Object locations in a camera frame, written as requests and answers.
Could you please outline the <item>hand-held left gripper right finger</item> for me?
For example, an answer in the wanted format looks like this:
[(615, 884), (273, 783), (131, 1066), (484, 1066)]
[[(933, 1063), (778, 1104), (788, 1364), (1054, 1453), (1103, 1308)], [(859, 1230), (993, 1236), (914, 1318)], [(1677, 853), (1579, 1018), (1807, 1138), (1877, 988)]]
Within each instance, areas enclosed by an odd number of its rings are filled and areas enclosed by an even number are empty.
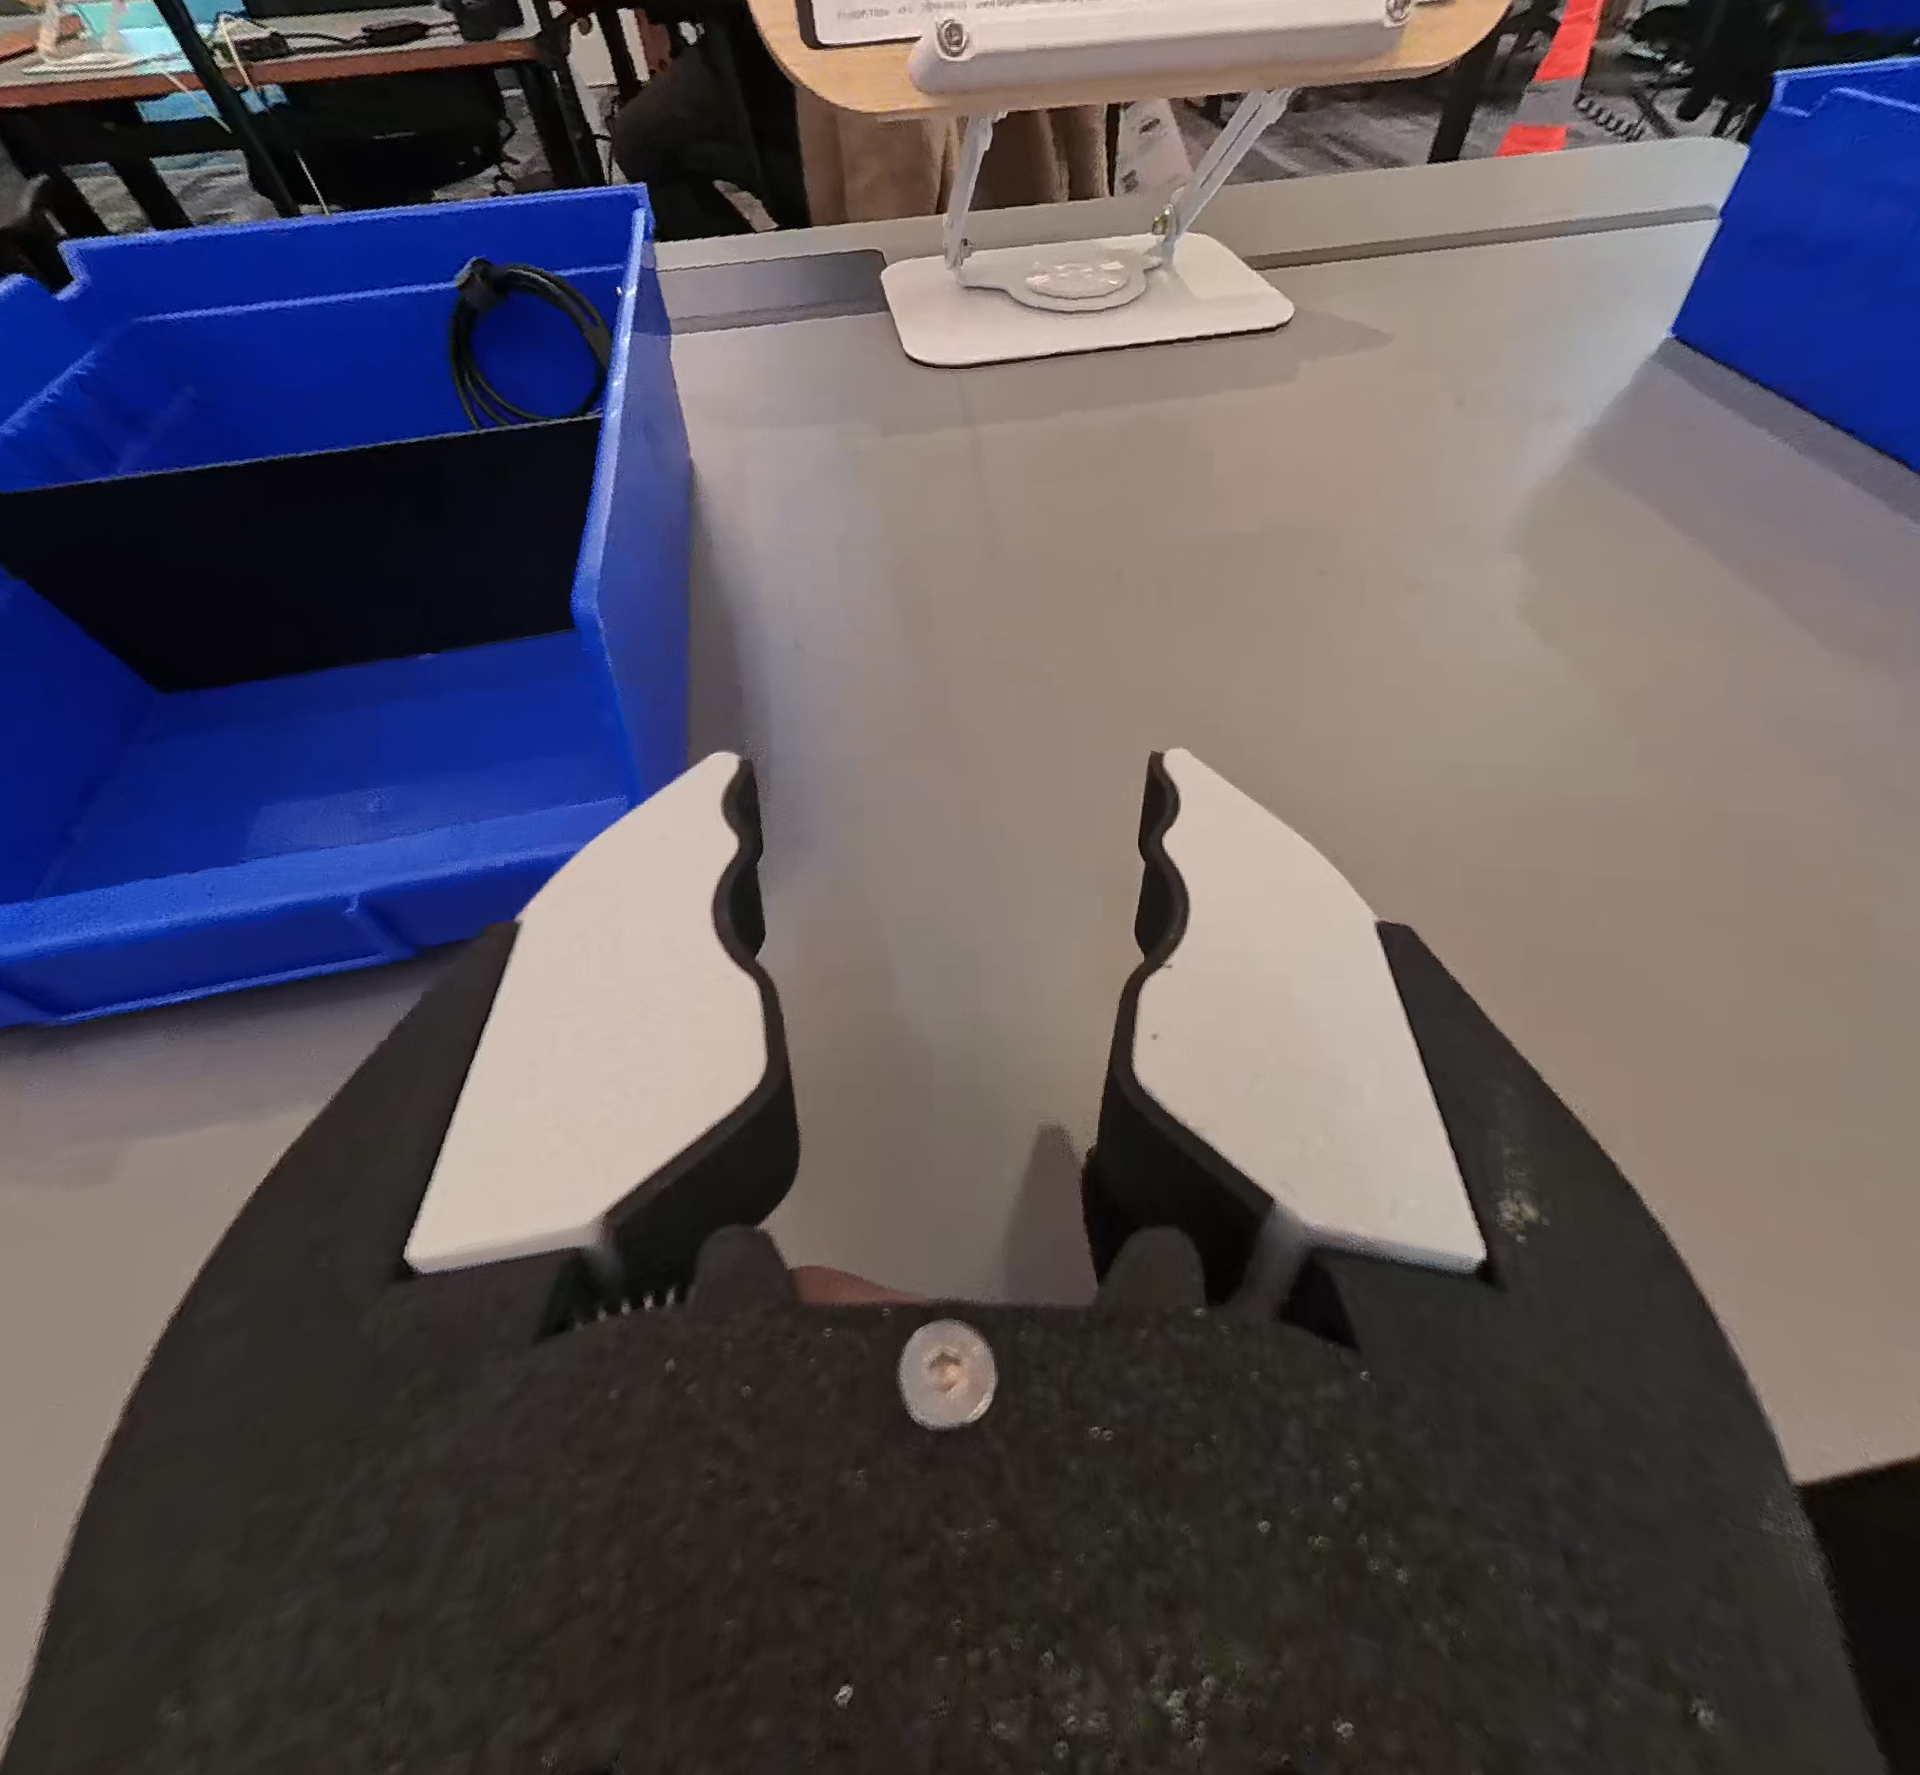
[(1160, 1246), (1227, 1311), (1285, 1311), (1336, 1266), (1478, 1281), (1490, 1246), (1377, 909), (1190, 751), (1148, 757), (1137, 849), (1083, 1164), (1099, 1292)]

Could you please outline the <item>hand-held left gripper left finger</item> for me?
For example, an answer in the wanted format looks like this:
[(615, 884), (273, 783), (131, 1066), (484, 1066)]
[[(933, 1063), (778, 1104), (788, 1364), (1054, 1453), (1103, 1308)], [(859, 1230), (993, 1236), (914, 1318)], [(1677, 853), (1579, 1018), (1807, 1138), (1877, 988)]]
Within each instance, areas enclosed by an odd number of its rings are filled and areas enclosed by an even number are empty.
[(753, 764), (707, 755), (521, 909), (402, 1259), (691, 1277), (781, 1204), (800, 1129), (761, 964)]

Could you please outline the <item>blue plastic bin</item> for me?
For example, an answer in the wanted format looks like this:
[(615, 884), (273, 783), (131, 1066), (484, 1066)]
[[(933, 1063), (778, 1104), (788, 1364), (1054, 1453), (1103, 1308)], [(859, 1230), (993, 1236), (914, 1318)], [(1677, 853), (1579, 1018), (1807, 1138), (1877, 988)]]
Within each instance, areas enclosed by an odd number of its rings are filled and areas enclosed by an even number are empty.
[[(3, 488), (475, 434), (447, 325), (473, 258), (612, 325), (573, 624), (160, 690), (5, 571), (5, 1026), (405, 961), (516, 916), (690, 755), (693, 474), (640, 185), (65, 243), (5, 278)], [(525, 409), (591, 388), (534, 300), (477, 349)]]
[(1777, 77), (1673, 332), (1918, 466), (1918, 58)]

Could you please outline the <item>black usb hub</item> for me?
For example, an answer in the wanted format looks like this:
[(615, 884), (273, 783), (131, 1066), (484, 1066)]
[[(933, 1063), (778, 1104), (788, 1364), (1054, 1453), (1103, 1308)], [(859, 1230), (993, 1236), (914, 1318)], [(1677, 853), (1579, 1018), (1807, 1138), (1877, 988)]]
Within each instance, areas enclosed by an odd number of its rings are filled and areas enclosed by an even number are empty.
[[(565, 412), (540, 412), (516, 403), (489, 375), (477, 349), (482, 318), (513, 299), (528, 299), (558, 312), (584, 342), (594, 363), (589, 393)], [(562, 273), (525, 264), (473, 258), (455, 280), (447, 325), (447, 362), (455, 394), (475, 431), (588, 418), (599, 412), (612, 377), (612, 325)]]

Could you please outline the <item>black bin divider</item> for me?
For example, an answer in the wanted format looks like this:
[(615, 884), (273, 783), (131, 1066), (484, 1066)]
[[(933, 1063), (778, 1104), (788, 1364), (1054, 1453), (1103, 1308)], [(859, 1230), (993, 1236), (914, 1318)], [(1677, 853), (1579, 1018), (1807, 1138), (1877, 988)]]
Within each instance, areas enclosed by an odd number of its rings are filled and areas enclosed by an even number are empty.
[(557, 636), (599, 426), (7, 493), (3, 563), (160, 690)]

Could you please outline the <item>white document stand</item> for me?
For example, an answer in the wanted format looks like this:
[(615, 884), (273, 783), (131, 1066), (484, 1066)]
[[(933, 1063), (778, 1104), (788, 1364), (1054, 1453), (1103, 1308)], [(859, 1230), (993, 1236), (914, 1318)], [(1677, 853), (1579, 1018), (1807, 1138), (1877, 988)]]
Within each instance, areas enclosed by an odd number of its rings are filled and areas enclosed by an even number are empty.
[[(1398, 45), (1418, 0), (1203, 0), (1185, 11), (941, 14), (908, 72), (949, 102), (1056, 92), (1069, 81), (1151, 84), (1263, 66), (1372, 58)], [(1133, 234), (975, 249), (969, 211), (1002, 110), (969, 112), (938, 256), (895, 260), (881, 285), (900, 347), (927, 367), (996, 363), (1273, 332), (1294, 303), (1197, 223), (1291, 100), (1248, 92), (1154, 227)]]

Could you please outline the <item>white printed floor sign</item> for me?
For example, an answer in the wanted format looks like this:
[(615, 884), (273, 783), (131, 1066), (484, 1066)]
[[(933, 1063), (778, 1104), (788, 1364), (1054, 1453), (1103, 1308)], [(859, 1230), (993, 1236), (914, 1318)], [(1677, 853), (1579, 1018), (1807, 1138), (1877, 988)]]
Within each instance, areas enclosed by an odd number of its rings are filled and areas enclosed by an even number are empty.
[(1111, 191), (1116, 198), (1167, 201), (1190, 177), (1190, 160), (1175, 108), (1166, 97), (1111, 108)]

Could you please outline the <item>tan hanging cloth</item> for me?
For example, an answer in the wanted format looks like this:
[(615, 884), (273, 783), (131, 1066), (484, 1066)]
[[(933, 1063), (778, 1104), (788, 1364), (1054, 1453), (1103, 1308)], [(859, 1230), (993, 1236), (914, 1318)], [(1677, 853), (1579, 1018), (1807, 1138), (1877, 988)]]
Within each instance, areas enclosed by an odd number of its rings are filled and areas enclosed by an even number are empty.
[[(966, 122), (876, 119), (795, 89), (804, 185), (817, 227), (941, 216), (961, 168)], [(1013, 112), (996, 122), (973, 207), (1104, 198), (1113, 191), (1109, 105)]]

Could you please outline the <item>orange traffic cone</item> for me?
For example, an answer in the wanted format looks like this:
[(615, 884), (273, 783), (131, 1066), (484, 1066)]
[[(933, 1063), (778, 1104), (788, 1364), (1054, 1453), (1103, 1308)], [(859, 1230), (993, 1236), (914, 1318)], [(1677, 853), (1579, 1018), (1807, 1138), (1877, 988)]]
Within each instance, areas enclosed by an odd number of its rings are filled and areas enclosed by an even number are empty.
[(1605, 2), (1567, 0), (1553, 43), (1502, 137), (1498, 158), (1550, 156), (1567, 146)]

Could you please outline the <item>wood-edged white desk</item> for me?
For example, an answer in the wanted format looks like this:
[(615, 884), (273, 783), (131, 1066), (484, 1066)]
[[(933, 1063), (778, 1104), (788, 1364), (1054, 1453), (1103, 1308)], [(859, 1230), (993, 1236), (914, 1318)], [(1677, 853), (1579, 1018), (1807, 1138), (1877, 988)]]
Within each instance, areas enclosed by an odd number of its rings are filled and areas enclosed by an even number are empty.
[[(549, 23), (540, 34), (461, 38), (446, 14), (425, 14), (428, 34), (402, 45), (303, 45), (287, 57), (223, 62), (238, 92), (309, 89), (409, 84), (429, 74), (512, 75), (519, 87), (534, 138), (557, 188), (608, 182), (608, 163), (589, 110), (583, 108), (569, 63), (571, 34), (597, 23), (615, 69), (615, 87), (640, 85), (636, 55), (623, 24), (644, 0), (545, 0)], [(107, 168), (154, 231), (191, 227), (180, 198), (164, 182), (164, 160), (245, 156), (222, 122), (205, 87), (188, 68), (162, 58), (110, 63), (103, 69), (32, 68), (32, 48), (5, 62), (5, 156), (22, 177), (48, 179), (54, 221), (74, 237), (109, 232), (88, 195), (76, 185), (76, 168)]]

